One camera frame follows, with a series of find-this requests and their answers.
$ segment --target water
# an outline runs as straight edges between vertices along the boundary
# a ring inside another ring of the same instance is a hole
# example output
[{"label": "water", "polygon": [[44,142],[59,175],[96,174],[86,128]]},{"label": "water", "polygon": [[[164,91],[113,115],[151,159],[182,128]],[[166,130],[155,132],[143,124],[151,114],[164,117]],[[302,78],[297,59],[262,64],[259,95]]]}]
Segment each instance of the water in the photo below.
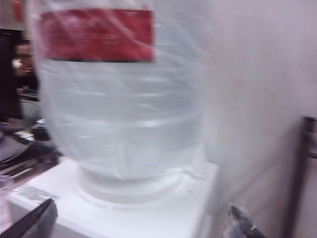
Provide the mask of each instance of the water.
[{"label": "water", "polygon": [[182,168],[198,143],[200,19],[189,1],[147,3],[154,13],[153,62],[37,56],[54,141],[86,169],[110,178],[143,179]]}]

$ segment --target black object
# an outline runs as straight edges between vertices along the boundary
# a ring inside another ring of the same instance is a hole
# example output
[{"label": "black object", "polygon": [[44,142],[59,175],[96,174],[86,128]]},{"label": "black object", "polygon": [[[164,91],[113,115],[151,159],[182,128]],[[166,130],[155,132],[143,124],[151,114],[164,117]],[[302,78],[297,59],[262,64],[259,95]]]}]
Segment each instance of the black object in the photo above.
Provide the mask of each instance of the black object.
[{"label": "black object", "polygon": [[10,51],[14,55],[14,46],[21,42],[23,31],[0,28],[0,36],[8,36],[11,42]]},{"label": "black object", "polygon": [[0,162],[22,154],[26,148],[26,144],[16,141],[15,139],[11,138],[11,136],[2,134],[2,138],[0,140]]},{"label": "black object", "polygon": [[13,123],[0,122],[0,131],[2,131],[5,135],[10,135],[23,129],[23,127],[17,126]]},{"label": "black object", "polygon": [[19,97],[34,102],[38,102],[40,100],[38,93],[20,93]]},{"label": "black object", "polygon": [[0,235],[0,238],[48,238],[57,219],[52,199],[46,200]]},{"label": "black object", "polygon": [[296,162],[294,175],[289,194],[289,201],[286,207],[284,227],[282,238],[292,238],[298,209],[300,205],[301,193],[305,181],[308,158],[314,158],[315,155],[310,152],[310,147],[313,144],[312,134],[314,132],[316,119],[312,117],[303,118],[303,130],[300,135],[299,146],[296,152]]},{"label": "black object", "polygon": [[239,223],[239,231],[242,233],[241,235],[246,238],[265,238],[262,232],[253,225],[251,220],[233,204],[230,206],[230,213],[233,219],[237,220]]},{"label": "black object", "polygon": [[49,141],[51,140],[48,133],[45,121],[40,119],[35,125],[32,126],[32,133],[36,141]]},{"label": "black object", "polygon": [[13,156],[7,160],[0,162],[0,171],[9,169],[13,166],[23,164],[27,161],[36,159],[37,162],[51,161],[56,158],[55,148],[43,145],[41,142],[31,142],[22,154]]},{"label": "black object", "polygon": [[39,89],[38,79],[34,72],[30,72],[25,76],[20,76],[17,78],[17,86],[18,88],[22,88],[23,86],[28,86],[29,89],[23,89],[23,93],[32,93],[36,94]]},{"label": "black object", "polygon": [[22,119],[12,68],[12,35],[0,31],[0,117]]}]

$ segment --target white wall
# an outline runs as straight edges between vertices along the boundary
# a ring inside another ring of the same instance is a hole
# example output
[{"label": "white wall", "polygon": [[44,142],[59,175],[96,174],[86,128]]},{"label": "white wall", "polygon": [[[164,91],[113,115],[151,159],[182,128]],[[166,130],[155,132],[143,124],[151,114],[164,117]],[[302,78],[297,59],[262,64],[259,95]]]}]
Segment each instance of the white wall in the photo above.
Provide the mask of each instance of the white wall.
[{"label": "white wall", "polygon": [[[23,11],[25,11],[26,1],[21,0],[21,2],[23,3]],[[11,0],[0,0],[0,28],[21,31],[26,30],[25,21],[18,22],[15,20]]]},{"label": "white wall", "polygon": [[280,234],[301,116],[317,116],[316,12],[315,0],[213,1],[206,105],[210,160],[221,165],[214,238],[229,202],[245,204],[268,237]]}]

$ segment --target plastic wrap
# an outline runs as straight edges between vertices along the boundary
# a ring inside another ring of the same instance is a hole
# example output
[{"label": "plastic wrap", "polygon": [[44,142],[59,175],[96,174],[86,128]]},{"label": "plastic wrap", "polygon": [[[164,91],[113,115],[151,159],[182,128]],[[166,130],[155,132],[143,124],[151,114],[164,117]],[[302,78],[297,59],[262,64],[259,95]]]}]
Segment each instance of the plastic wrap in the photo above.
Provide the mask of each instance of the plastic wrap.
[{"label": "plastic wrap", "polygon": [[43,115],[59,150],[144,179],[199,144],[207,0],[31,0]]}]

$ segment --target red sign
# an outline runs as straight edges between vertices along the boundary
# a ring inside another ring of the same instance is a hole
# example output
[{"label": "red sign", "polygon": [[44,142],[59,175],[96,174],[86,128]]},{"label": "red sign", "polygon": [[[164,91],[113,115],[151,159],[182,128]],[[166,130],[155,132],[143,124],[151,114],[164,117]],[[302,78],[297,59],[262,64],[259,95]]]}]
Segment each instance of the red sign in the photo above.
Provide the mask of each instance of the red sign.
[{"label": "red sign", "polygon": [[21,0],[12,0],[12,8],[15,20],[23,22],[23,8]]},{"label": "red sign", "polygon": [[60,10],[41,15],[42,54],[56,60],[152,61],[149,10]]}]

